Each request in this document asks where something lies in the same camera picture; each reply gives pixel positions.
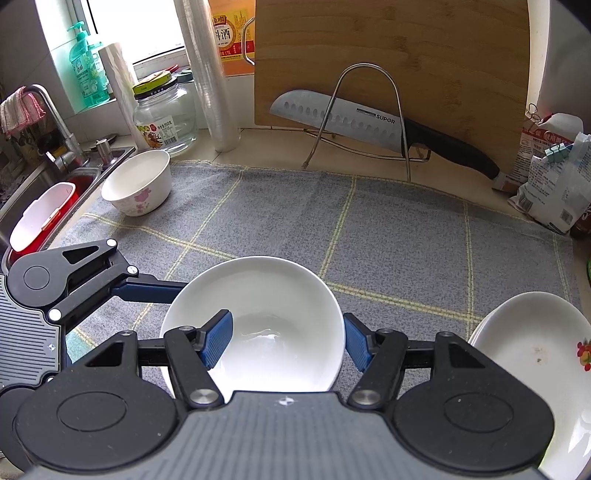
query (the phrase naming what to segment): white bowl with pink flowers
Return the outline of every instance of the white bowl with pink flowers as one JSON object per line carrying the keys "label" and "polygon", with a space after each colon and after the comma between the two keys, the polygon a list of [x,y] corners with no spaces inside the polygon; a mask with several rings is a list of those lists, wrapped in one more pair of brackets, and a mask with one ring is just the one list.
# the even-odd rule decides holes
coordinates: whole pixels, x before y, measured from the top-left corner
{"label": "white bowl with pink flowers", "polygon": [[172,188],[170,155],[150,150],[117,167],[105,180],[102,196],[124,214],[137,217],[159,207]]}

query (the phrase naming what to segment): green pump bottle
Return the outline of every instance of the green pump bottle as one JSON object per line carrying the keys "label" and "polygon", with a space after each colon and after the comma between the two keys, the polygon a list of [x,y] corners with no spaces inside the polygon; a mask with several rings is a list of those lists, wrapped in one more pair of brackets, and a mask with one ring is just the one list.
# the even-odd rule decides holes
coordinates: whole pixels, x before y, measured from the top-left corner
{"label": "green pump bottle", "polygon": [[88,33],[82,30],[84,22],[72,25],[68,30],[79,30],[76,33],[76,44],[70,50],[70,63],[78,79],[84,105],[96,106],[109,100],[107,78],[100,57],[89,48]]}

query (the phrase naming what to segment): jar lid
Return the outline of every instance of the jar lid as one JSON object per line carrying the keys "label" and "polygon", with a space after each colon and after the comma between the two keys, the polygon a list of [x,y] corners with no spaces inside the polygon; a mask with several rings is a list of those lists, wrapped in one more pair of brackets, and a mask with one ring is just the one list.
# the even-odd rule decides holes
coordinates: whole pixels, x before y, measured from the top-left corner
{"label": "jar lid", "polygon": [[169,80],[164,85],[160,85],[160,86],[157,86],[157,87],[152,88],[152,90],[148,90],[148,91],[143,92],[143,93],[136,93],[134,95],[134,98],[136,100],[143,100],[145,98],[148,98],[148,97],[157,95],[158,93],[161,93],[161,92],[163,92],[165,90],[168,90],[170,87],[175,86],[177,83],[178,83],[178,80],[175,77],[175,78]]}
{"label": "jar lid", "polygon": [[134,94],[139,95],[140,93],[160,87],[161,85],[169,82],[172,77],[173,74],[168,70],[161,70],[160,72],[155,72],[152,75],[148,75],[146,78],[141,79],[134,85]]}
{"label": "jar lid", "polygon": [[177,73],[179,83],[188,83],[193,81],[193,72],[191,69],[184,69],[180,73]]}

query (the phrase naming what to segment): supor logo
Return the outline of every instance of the supor logo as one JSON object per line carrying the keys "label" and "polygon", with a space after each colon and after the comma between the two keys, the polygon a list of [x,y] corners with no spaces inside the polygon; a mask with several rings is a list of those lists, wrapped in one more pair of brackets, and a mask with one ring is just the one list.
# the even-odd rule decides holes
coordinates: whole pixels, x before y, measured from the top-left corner
{"label": "supor logo", "polygon": [[375,117],[376,117],[378,120],[384,120],[385,122],[388,122],[389,124],[394,124],[394,123],[396,123],[396,120],[395,120],[394,118],[389,118],[389,117],[387,117],[387,116],[380,115],[379,113],[377,113],[377,114],[375,115]]}
{"label": "supor logo", "polygon": [[387,116],[380,115],[379,113],[370,112],[369,110],[363,110],[362,108],[358,108],[357,111],[359,113],[364,113],[365,115],[373,116],[373,117],[377,118],[378,120],[384,120],[385,122],[388,122],[389,124],[396,123],[396,120],[394,118],[388,118]]}

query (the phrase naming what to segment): kitchen faucet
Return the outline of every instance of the kitchen faucet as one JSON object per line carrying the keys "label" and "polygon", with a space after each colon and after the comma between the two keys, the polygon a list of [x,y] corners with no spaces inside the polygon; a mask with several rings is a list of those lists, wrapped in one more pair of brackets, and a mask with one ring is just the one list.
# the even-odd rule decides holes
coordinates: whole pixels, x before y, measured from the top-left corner
{"label": "kitchen faucet", "polygon": [[43,101],[47,105],[47,109],[49,110],[48,113],[50,113],[53,117],[57,125],[57,129],[59,130],[61,136],[64,139],[64,146],[67,149],[67,151],[64,154],[58,156],[57,158],[55,158],[49,152],[46,153],[47,157],[53,163],[56,164],[60,171],[71,170],[70,166],[74,168],[82,166],[82,164],[86,161],[86,157],[82,153],[82,148],[78,143],[76,136],[73,133],[71,133],[68,127],[66,126],[66,123],[57,111],[57,108],[51,100],[49,93],[47,93],[47,90],[45,90],[45,88],[41,85],[35,84],[25,88],[25,93],[28,92],[36,93],[43,99]]}

